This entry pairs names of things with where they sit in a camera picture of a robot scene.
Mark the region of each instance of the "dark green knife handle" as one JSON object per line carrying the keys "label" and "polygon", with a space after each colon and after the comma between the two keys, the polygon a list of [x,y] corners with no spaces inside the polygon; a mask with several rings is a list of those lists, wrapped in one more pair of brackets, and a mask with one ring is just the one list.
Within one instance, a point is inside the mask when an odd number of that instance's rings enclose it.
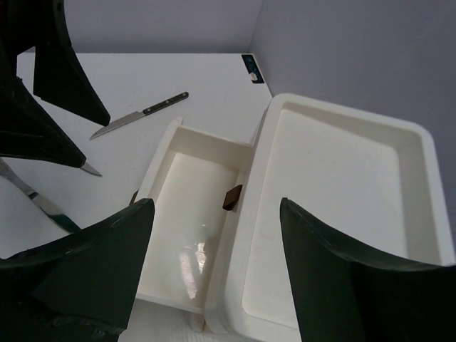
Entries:
{"label": "dark green knife handle", "polygon": [[170,105],[174,105],[175,103],[178,103],[179,101],[185,100],[186,98],[188,98],[188,92],[176,95],[173,98],[168,98],[166,101],[157,103],[156,105],[153,105],[152,107],[146,108],[143,110],[143,113],[145,116],[148,116],[152,113],[159,111],[160,109],[169,107]]}

